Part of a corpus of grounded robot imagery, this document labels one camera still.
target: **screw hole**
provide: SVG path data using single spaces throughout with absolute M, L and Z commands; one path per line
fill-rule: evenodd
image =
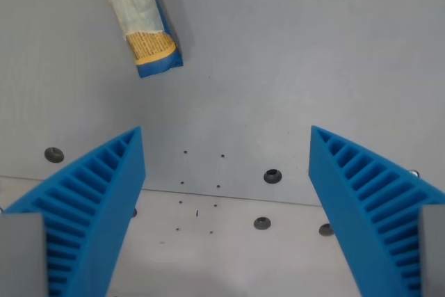
M 63 154 L 62 150 L 58 149 L 57 147 L 48 147 L 44 151 L 44 157 L 50 163 L 61 163 L 65 158 L 65 155 Z
M 322 236 L 332 236 L 334 234 L 334 230 L 331 228 L 331 224 L 323 224 L 318 229 L 318 233 Z
M 257 230 L 267 230 L 272 225 L 272 222 L 267 217 L 259 217 L 253 222 L 253 226 Z
M 263 178 L 264 181 L 268 184 L 276 184 L 281 181 L 281 179 L 283 178 L 283 174 L 279 170 L 273 168 L 271 170 L 267 170 L 264 173 Z

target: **gray table surface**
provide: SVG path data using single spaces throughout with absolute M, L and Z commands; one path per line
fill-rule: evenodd
M 0 0 L 0 175 L 141 125 L 145 188 L 319 204 L 315 124 L 445 189 L 445 0 L 162 1 L 185 66 L 139 79 L 107 0 Z

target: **small hole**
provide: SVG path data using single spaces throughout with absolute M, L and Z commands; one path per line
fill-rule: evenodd
M 65 155 L 63 154 L 62 150 L 58 149 L 57 147 L 48 147 L 44 151 L 44 157 L 50 163 L 61 163 L 65 158 Z
M 257 230 L 267 230 L 271 226 L 272 222 L 267 217 L 258 217 L 253 222 L 253 226 Z
M 264 173 L 263 179 L 268 184 L 276 184 L 281 181 L 283 178 L 283 174 L 276 169 L 267 170 L 266 173 Z
M 318 229 L 318 233 L 322 236 L 332 236 L 334 234 L 334 230 L 331 228 L 331 224 L 323 224 Z

